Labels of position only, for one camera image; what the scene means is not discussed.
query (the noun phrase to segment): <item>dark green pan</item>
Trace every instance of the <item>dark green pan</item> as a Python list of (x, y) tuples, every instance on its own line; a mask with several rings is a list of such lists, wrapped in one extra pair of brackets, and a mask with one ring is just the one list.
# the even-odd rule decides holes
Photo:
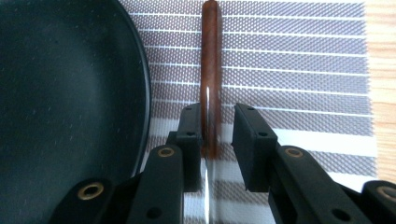
[(78, 182), (138, 172), (149, 67), (116, 0), (0, 0), (0, 223), (45, 223)]

